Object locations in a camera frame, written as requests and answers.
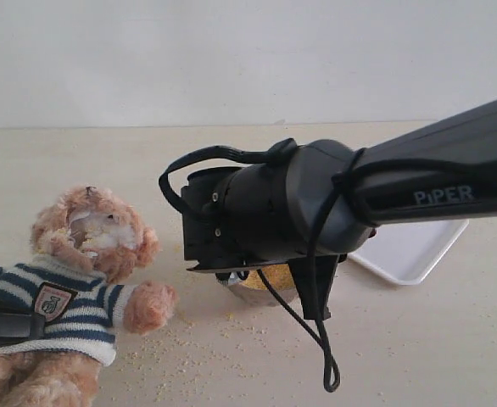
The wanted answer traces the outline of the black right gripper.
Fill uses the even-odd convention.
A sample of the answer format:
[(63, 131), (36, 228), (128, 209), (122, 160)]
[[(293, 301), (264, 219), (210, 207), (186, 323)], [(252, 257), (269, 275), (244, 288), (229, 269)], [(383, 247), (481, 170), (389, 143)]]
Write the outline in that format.
[(181, 198), (195, 215), (182, 216), (184, 260), (195, 273), (226, 274), (248, 269), (221, 218), (222, 183), (237, 166), (198, 170), (187, 177)]

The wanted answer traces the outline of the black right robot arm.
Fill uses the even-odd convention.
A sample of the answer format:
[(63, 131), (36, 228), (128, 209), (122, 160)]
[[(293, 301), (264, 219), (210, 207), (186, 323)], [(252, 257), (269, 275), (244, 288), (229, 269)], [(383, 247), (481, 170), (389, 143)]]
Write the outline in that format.
[(287, 139), (192, 157), (230, 161), (181, 190), (184, 257), (199, 272), (347, 254), (383, 225), (497, 216), (497, 100), (369, 148)]

